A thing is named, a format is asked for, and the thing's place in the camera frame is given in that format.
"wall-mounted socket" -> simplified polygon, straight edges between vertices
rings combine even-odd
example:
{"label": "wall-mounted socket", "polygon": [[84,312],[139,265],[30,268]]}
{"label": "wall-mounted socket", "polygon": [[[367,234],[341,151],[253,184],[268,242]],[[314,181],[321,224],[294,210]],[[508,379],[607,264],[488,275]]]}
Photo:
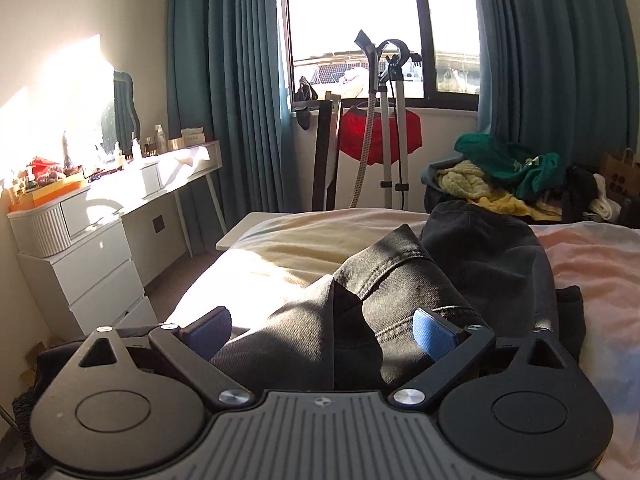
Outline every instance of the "wall-mounted socket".
{"label": "wall-mounted socket", "polygon": [[162,215],[154,218],[153,222],[154,222],[154,231],[156,233],[159,233],[160,231],[162,231],[162,229],[164,229],[164,219],[162,218]]}

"black jeans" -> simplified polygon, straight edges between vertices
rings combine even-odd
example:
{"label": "black jeans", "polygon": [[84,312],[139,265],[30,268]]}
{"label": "black jeans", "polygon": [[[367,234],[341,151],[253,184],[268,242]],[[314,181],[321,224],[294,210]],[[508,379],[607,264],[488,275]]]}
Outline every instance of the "black jeans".
{"label": "black jeans", "polygon": [[433,362],[413,338],[418,308],[459,327],[488,325],[498,336],[526,336],[536,326],[560,331],[577,356],[580,290],[559,297],[568,304],[562,327],[550,264],[524,222],[447,202],[433,210],[420,240],[399,227],[307,287],[261,329],[228,343],[212,363],[256,394],[388,393]]}

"pink blanket section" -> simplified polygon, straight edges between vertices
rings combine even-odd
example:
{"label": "pink blanket section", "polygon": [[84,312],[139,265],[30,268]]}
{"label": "pink blanket section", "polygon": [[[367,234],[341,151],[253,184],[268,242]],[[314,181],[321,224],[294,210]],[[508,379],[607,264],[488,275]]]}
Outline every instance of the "pink blanket section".
{"label": "pink blanket section", "polygon": [[640,479],[640,231],[584,222],[534,231],[556,287],[580,286],[587,337],[580,367],[614,419],[598,468],[607,480]]}

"black window frame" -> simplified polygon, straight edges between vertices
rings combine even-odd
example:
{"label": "black window frame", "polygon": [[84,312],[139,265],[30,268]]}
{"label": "black window frame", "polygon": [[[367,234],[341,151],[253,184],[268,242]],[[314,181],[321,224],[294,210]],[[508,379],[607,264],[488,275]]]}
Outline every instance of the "black window frame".
{"label": "black window frame", "polygon": [[[282,23],[284,29],[284,41],[286,45],[286,63],[289,70],[287,81],[291,92],[292,105],[296,92],[296,82],[293,73],[293,53],[291,49],[291,23],[289,13],[289,0],[281,0]],[[435,49],[433,46],[433,30],[431,28],[431,11],[429,0],[416,0],[418,8],[418,26],[420,27],[420,40],[422,41],[422,74],[424,85],[423,98],[406,98],[408,108],[440,108],[445,110],[469,110],[478,111],[478,94],[465,94],[461,92],[440,92],[438,90]],[[363,101],[357,99],[343,99],[344,109],[355,106]]]}

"dressing table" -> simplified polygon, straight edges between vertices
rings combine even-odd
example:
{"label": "dressing table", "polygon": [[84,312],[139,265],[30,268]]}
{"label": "dressing table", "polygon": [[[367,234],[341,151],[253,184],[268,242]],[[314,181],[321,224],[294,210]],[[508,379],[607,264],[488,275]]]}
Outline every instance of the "dressing table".
{"label": "dressing table", "polygon": [[207,142],[130,162],[123,170],[52,202],[9,213],[20,251],[18,262],[50,330],[73,340],[98,326],[157,323],[121,218],[172,192],[191,253],[178,190],[206,178],[226,233],[210,176],[220,167],[219,142]]}

